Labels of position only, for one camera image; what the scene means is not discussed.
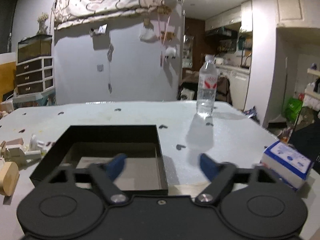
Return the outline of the white suction cup holder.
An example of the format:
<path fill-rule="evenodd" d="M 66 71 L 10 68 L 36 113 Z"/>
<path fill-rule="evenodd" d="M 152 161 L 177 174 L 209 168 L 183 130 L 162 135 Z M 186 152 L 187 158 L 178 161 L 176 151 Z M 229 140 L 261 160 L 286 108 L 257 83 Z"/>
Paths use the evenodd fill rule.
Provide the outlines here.
<path fill-rule="evenodd" d="M 28 151 L 40 151 L 42 155 L 47 153 L 45 143 L 39 140 L 35 134 L 31 135 Z"/>

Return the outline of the green plastic bag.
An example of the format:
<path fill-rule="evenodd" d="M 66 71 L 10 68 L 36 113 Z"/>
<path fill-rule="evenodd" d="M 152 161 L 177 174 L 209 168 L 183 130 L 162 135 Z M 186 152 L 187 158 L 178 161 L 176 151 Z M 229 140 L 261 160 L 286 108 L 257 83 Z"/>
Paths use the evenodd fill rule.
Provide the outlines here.
<path fill-rule="evenodd" d="M 303 102 L 301 100 L 295 99 L 293 97 L 289 98 L 283 111 L 284 118 L 291 123 L 295 123 L 302 105 Z"/>

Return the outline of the round wooden block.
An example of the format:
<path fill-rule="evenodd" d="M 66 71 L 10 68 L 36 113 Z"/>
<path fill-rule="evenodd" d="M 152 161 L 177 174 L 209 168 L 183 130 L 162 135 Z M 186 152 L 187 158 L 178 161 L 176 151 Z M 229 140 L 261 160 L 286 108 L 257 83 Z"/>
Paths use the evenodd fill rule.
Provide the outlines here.
<path fill-rule="evenodd" d="M 15 162 L 6 162 L 0 172 L 1 195 L 10 197 L 13 195 L 18 179 L 19 169 Z"/>

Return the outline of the white drawer cabinet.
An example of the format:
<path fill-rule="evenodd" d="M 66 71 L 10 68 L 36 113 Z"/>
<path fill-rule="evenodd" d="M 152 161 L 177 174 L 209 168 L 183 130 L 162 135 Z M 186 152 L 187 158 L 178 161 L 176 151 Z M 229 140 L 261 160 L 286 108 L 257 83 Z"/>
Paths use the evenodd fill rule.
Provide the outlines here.
<path fill-rule="evenodd" d="M 40 56 L 16 66 L 17 94 L 47 92 L 55 88 L 54 58 Z"/>

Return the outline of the black storage box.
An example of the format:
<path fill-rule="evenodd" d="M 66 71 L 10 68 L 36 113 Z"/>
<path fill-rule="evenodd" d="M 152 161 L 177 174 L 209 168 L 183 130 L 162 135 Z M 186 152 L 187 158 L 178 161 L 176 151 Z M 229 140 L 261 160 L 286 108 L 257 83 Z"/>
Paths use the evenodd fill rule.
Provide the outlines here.
<path fill-rule="evenodd" d="M 30 175 L 34 186 L 58 166 L 87 168 L 125 154 L 125 167 L 115 183 L 127 194 L 168 194 L 156 125 L 70 126 Z"/>

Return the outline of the blue white tissue pack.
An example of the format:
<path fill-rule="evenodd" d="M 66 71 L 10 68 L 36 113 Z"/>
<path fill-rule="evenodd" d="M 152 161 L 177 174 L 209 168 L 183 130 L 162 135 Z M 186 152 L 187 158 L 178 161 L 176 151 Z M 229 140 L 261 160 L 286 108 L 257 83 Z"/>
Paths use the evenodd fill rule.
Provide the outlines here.
<path fill-rule="evenodd" d="M 305 184 L 313 168 L 309 158 L 281 141 L 276 141 L 264 150 L 260 163 L 276 172 L 295 191 Z"/>

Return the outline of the clear plastic water bottle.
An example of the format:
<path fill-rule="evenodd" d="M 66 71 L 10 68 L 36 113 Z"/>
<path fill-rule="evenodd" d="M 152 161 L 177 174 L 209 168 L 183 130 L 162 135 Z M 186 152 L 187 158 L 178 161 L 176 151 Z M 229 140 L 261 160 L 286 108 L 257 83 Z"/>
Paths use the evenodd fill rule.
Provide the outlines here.
<path fill-rule="evenodd" d="M 205 119 L 212 116 L 217 90 L 218 72 L 214 55 L 207 54 L 199 71 L 197 89 L 197 114 Z"/>

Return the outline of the glass fish tank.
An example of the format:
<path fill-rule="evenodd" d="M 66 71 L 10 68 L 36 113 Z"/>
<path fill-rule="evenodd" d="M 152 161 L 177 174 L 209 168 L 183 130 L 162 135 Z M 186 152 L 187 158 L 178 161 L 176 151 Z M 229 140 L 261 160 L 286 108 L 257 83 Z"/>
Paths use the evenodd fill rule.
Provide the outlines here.
<path fill-rule="evenodd" d="M 17 63 L 52 55 L 52 35 L 38 34 L 17 44 Z"/>

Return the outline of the white power adapter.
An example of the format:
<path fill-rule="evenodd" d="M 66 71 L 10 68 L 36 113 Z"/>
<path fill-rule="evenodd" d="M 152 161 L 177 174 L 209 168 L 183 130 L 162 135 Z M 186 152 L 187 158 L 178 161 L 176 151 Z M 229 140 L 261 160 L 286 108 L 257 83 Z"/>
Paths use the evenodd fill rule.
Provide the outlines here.
<path fill-rule="evenodd" d="M 40 160 L 41 151 L 25 151 L 22 145 L 9 145 L 3 153 L 6 162 L 15 162 L 17 166 L 26 166 L 30 161 Z"/>

